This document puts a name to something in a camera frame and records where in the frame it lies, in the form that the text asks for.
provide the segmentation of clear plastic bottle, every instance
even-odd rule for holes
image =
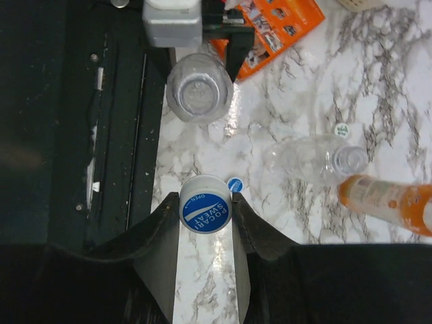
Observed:
[[[368,156],[363,148],[326,134],[277,143],[265,154],[265,164],[273,173],[292,179],[335,186],[364,171]]]
[[[167,103],[183,122],[209,124],[230,109],[234,85],[214,57],[194,53],[173,67],[167,81]]]

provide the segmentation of white bottle cap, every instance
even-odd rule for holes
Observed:
[[[345,123],[339,123],[335,126],[335,134],[342,138],[348,138],[350,135],[350,126]]]
[[[180,221],[189,230],[210,234],[224,228],[232,216],[231,192],[213,175],[197,175],[180,191]]]
[[[425,222],[426,228],[432,232],[432,201],[426,203],[423,211],[423,221]]]

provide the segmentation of orange box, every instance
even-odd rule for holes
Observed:
[[[324,15],[314,0],[244,0],[237,6],[246,24],[255,28],[255,45],[238,79],[251,76],[318,26]],[[227,40],[212,40],[224,58]]]

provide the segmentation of white marble countertop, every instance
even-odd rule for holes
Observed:
[[[301,244],[432,242],[349,212],[334,189],[274,182],[263,167],[269,145],[346,122],[349,141],[367,148],[367,173],[431,181],[432,1],[407,2],[355,14],[336,0],[317,1],[327,19],[236,84],[224,120],[184,124],[165,108],[153,208],[196,174],[240,176],[255,211]],[[181,226],[173,322],[238,323],[231,225],[206,236]]]

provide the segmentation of small blue cap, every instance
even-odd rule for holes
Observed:
[[[229,179],[227,185],[231,192],[241,192],[243,190],[243,181],[240,178]]]

